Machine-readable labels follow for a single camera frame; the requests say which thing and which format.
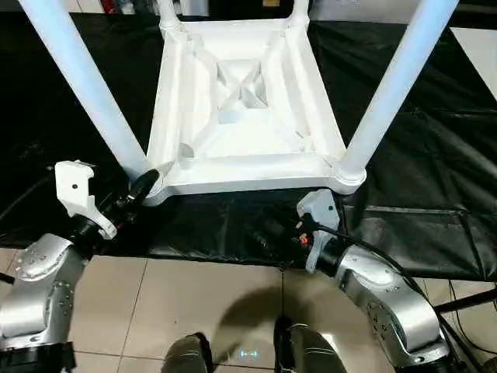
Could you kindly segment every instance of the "metal leg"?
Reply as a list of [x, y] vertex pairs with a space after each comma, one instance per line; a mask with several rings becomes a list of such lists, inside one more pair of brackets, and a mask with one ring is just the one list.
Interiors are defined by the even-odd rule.
[[276, 373], [346, 373], [333, 347], [307, 325], [292, 325], [282, 316], [276, 321], [274, 332]]
[[483, 305], [485, 303], [493, 302], [497, 300], [497, 288], [483, 291], [472, 295], [470, 297], [457, 299], [455, 301], [443, 303], [442, 305], [437, 305], [434, 309], [440, 313], [459, 311], [460, 309], [467, 309], [470, 307], [475, 307], [476, 305]]
[[209, 343], [201, 334], [177, 340], [165, 357], [162, 373], [211, 373]]

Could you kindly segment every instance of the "black tablecloth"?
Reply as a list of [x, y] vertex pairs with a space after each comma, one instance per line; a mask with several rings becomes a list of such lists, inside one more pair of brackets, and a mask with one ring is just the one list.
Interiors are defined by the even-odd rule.
[[[144, 149], [162, 37], [154, 16], [73, 15]], [[348, 142], [405, 27], [312, 23], [329, 99]], [[122, 172], [22, 13], [0, 14], [0, 246], [25, 246], [67, 221], [55, 162]], [[416, 276], [497, 281], [497, 103], [446, 31], [367, 169], [338, 199], [343, 228]], [[308, 190], [173, 197], [148, 209], [110, 255], [301, 267], [289, 238]]]

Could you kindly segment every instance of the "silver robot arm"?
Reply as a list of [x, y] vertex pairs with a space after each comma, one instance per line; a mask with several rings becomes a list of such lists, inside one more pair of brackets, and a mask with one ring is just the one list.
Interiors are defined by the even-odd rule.
[[75, 287], [88, 259], [47, 233], [16, 260], [16, 281], [0, 308], [0, 350], [68, 340]]
[[314, 272], [318, 258], [328, 264], [331, 270], [326, 274], [367, 315], [395, 369], [452, 371], [450, 348], [433, 307], [391, 263], [356, 245], [334, 257], [323, 251], [339, 225], [332, 193], [309, 193], [297, 205], [297, 213], [301, 242], [312, 237], [306, 269]]
[[43, 235], [14, 262], [16, 280], [0, 308], [0, 373], [75, 368], [68, 335], [76, 284], [96, 249], [135, 222], [137, 209], [158, 179], [158, 172], [151, 170], [97, 208], [89, 195], [89, 165], [61, 162], [55, 172], [57, 197], [68, 209], [71, 229], [64, 237]]
[[431, 304], [389, 263], [359, 246], [350, 246], [339, 262], [335, 280], [367, 315], [394, 367], [422, 367], [450, 354]]

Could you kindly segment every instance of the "beige tiled floor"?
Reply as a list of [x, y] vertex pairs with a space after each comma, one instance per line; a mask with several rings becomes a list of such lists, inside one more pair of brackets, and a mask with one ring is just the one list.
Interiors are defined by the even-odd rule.
[[[0, 249], [0, 270], [12, 272], [14, 255]], [[447, 281], [418, 281], [432, 303], [450, 299]], [[458, 297], [492, 286], [454, 281]], [[0, 296], [7, 290], [2, 284]], [[159, 373], [169, 346], [200, 331], [220, 364], [217, 373], [267, 373], [274, 365], [273, 323], [282, 312], [322, 332], [349, 373], [393, 372], [364, 315], [323, 275], [109, 257], [96, 257], [78, 286], [71, 329], [77, 372]], [[492, 305], [462, 311], [460, 317], [469, 337], [497, 349]]]

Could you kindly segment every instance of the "black cable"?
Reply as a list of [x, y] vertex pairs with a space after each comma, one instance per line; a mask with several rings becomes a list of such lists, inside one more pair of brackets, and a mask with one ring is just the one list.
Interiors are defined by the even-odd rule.
[[[497, 289], [497, 282], [494, 282], [494, 286], [495, 286], [494, 288]], [[497, 312], [497, 299], [494, 300], [494, 309]]]
[[30, 186], [28, 189], [24, 191], [23, 194], [21, 194], [19, 197], [17, 197], [9, 206], [7, 206], [2, 213], [0, 213], [0, 221], [9, 214], [14, 207], [16, 207], [18, 204], [23, 202], [32, 192], [34, 192], [36, 189], [44, 185], [46, 182], [52, 180], [54, 178], [53, 173], [49, 173], [48, 175], [40, 178], [38, 181], [36, 181], [32, 186]]
[[3, 274], [0, 272], [0, 281], [5, 282], [6, 284], [14, 284], [15, 278], [12, 276], [9, 276], [8, 274]]
[[[452, 284], [452, 280], [449, 280], [449, 288], [450, 288], [450, 292], [452, 293], [453, 297], [454, 297], [454, 300], [457, 300], [457, 296], [456, 296], [456, 291], [454, 289], [454, 285]], [[456, 318], [457, 318], [457, 325], [459, 326], [459, 330], [461, 331], [461, 334], [463, 335], [463, 337], [465, 338], [465, 340], [469, 343], [469, 345], [473, 348], [476, 348], [477, 350], [480, 350], [480, 351], [483, 351], [483, 352], [486, 352], [487, 354], [492, 354], [492, 355], [495, 355], [497, 356], [497, 352], [495, 351], [492, 351], [492, 350], [487, 350], [486, 348], [483, 348], [481, 346], [478, 346], [475, 342], [473, 342], [467, 335], [466, 333], [464, 332], [464, 329], [463, 329], [463, 326], [461, 324], [461, 318], [459, 317], [459, 311], [456, 311]]]
[[388, 254], [386, 254], [383, 251], [381, 251], [380, 249], [378, 249], [376, 246], [371, 245], [370, 243], [363, 241], [362, 239], [356, 239], [355, 237], [352, 237], [351, 235], [347, 235], [346, 233], [341, 233], [335, 229], [328, 228], [325, 225], [317, 224], [316, 229], [318, 229], [320, 231], [327, 232], [331, 235], [335, 235], [341, 239], [344, 239], [350, 243], [353, 243], [354, 245], [362, 246], [363, 248], [368, 249], [372, 253], [376, 254], [381, 259], [385, 260], [387, 263], [392, 265], [393, 268], [395, 268], [395, 270], [400, 273], [400, 275], [405, 277], [405, 279], [409, 282], [409, 284], [412, 285], [418, 293], [420, 293], [421, 295], [423, 295], [424, 298], [426, 298], [422, 289], [419, 287], [418, 283], [416, 281], [414, 281], [409, 275], [407, 275], [407, 273], [404, 270], [404, 267], [401, 266], [391, 256], [389, 256]]

